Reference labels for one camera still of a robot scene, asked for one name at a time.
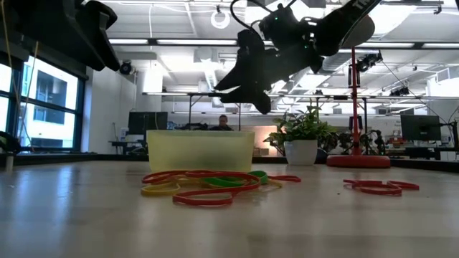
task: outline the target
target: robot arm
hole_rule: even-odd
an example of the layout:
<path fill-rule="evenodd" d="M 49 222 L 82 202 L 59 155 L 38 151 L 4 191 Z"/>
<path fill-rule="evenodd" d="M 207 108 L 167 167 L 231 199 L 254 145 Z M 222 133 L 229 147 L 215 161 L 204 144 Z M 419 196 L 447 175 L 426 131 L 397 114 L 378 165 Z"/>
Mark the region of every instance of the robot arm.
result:
<path fill-rule="evenodd" d="M 227 90 L 239 86 L 228 94 L 216 93 L 223 103 L 252 103 L 262 113 L 271 111 L 270 98 L 265 91 L 278 80 L 288 81 L 290 75 L 310 67 L 317 73 L 322 68 L 322 56 L 336 54 L 353 28 L 381 0 L 351 0 L 322 19 L 304 18 L 297 21 L 289 3 L 269 11 L 259 24 L 265 39 L 275 48 L 265 49 L 261 36 L 241 22 L 247 29 L 237 35 L 238 50 L 235 67 L 215 87 Z"/>

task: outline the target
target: window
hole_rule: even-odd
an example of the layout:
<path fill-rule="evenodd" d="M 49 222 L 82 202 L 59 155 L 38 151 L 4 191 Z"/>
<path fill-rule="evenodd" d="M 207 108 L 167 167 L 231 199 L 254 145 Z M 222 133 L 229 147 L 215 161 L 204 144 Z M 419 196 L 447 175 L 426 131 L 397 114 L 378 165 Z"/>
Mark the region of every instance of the window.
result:
<path fill-rule="evenodd" d="M 35 61 L 32 74 L 33 64 L 33 57 L 24 64 L 22 96 L 28 95 L 31 99 L 74 110 L 77 103 L 78 78 L 38 59 Z"/>
<path fill-rule="evenodd" d="M 83 86 L 77 77 L 33 57 L 21 71 L 0 64 L 0 130 L 16 136 L 25 151 L 78 151 Z"/>
<path fill-rule="evenodd" d="M 6 118 L 8 117 L 8 99 L 0 97 L 0 131 L 6 131 Z"/>
<path fill-rule="evenodd" d="M 0 64 L 0 90 L 9 91 L 11 87 L 11 69 Z"/>
<path fill-rule="evenodd" d="M 22 102 L 22 114 L 24 114 L 24 107 L 25 103 Z M 74 114 L 29 103 L 24 116 L 24 125 L 22 125 L 22 117 L 19 117 L 17 135 L 21 134 L 21 145 L 26 147 L 72 148 L 74 132 Z"/>

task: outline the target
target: yellow translucent bin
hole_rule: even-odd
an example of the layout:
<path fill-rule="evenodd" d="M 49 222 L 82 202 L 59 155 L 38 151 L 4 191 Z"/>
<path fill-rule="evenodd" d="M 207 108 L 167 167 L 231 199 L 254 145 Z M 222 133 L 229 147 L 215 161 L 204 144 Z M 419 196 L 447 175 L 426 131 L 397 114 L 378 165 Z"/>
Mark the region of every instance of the yellow translucent bin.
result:
<path fill-rule="evenodd" d="M 250 172 L 254 132 L 147 131 L 150 169 Z"/>

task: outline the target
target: table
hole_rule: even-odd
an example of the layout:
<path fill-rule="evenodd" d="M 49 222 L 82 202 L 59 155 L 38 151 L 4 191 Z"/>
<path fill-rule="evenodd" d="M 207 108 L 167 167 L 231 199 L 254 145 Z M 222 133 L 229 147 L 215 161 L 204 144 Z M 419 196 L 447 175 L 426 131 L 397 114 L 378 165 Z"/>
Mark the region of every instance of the table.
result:
<path fill-rule="evenodd" d="M 118 149 L 118 147 L 121 147 L 121 153 L 123 155 L 127 154 L 127 152 L 128 152 L 127 148 L 128 148 L 129 144 L 142 144 L 142 142 L 138 142 L 138 141 L 124 141 L 124 140 L 122 140 L 122 141 L 111 141 L 111 140 L 109 140 L 108 142 L 112 144 L 112 147 L 115 147 L 117 149 Z"/>
<path fill-rule="evenodd" d="M 454 257 L 459 176 L 254 165 L 300 176 L 219 209 L 140 195 L 147 162 L 92 161 L 0 171 L 1 257 Z M 418 183 L 402 197 L 343 188 L 344 178 Z"/>

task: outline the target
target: white flower pot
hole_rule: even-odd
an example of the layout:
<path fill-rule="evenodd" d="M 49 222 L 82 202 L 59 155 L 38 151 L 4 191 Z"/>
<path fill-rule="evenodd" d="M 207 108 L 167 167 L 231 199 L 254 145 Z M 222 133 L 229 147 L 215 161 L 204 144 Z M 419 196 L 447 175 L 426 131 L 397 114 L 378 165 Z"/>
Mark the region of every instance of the white flower pot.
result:
<path fill-rule="evenodd" d="M 290 165 L 311 166 L 316 161 L 317 140 L 284 142 L 285 157 Z"/>

